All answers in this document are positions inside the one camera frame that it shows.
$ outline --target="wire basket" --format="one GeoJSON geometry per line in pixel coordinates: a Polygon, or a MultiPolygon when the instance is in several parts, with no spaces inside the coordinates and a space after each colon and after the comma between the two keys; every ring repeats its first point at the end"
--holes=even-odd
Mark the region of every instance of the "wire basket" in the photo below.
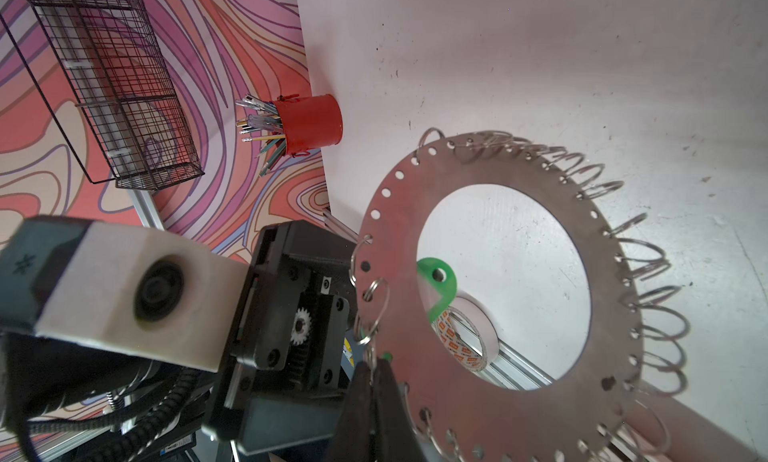
{"type": "Polygon", "coordinates": [[[27,1],[117,187],[159,190],[203,175],[142,0],[27,1]]]}

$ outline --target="roll of adhesive tape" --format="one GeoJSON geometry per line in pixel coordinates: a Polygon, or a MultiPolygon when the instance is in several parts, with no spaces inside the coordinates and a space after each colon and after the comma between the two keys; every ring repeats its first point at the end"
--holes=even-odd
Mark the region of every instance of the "roll of adhesive tape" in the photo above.
{"type": "Polygon", "coordinates": [[[483,370],[498,356],[498,336],[491,320],[480,307],[464,297],[453,299],[448,309],[440,314],[435,321],[435,329],[446,349],[470,371],[479,372],[483,370]],[[461,335],[456,329],[458,328],[459,331],[465,329],[458,327],[451,320],[451,313],[464,321],[474,335],[477,336],[481,354],[462,340],[461,335]]]}

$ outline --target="asterisk logo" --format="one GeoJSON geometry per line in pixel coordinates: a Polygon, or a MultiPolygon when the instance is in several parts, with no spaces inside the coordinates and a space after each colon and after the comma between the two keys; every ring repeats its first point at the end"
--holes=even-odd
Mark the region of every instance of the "asterisk logo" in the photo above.
{"type": "Polygon", "coordinates": [[[24,254],[24,257],[20,258],[16,261],[16,269],[13,271],[14,274],[24,275],[27,273],[27,269],[32,266],[32,261],[34,260],[35,256],[30,256],[29,254],[24,254]]]}

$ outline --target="white tabletop surface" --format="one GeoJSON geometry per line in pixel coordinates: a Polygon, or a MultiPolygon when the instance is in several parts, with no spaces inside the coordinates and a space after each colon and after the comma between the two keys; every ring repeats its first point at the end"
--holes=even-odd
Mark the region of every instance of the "white tabletop surface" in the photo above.
{"type": "MultiPolygon", "coordinates": [[[[601,210],[615,225],[648,212],[631,235],[674,264],[654,282],[686,285],[669,301],[693,327],[679,400],[767,455],[767,5],[299,0],[312,91],[333,94],[344,119],[341,143],[322,150],[333,214],[360,228],[384,175],[430,126],[507,130],[605,162],[602,180],[626,187],[601,210]]],[[[455,194],[419,255],[451,263],[502,338],[558,375],[584,336],[586,282],[562,229],[521,197],[455,194]]]]}

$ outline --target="white gear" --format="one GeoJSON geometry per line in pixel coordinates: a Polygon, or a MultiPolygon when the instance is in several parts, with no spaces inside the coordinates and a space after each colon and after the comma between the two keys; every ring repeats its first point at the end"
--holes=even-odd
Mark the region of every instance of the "white gear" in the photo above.
{"type": "Polygon", "coordinates": [[[312,328],[312,317],[305,308],[300,308],[296,311],[296,316],[293,318],[293,327],[290,331],[290,342],[293,345],[302,345],[306,342],[307,337],[310,336],[310,329],[312,328]]]}

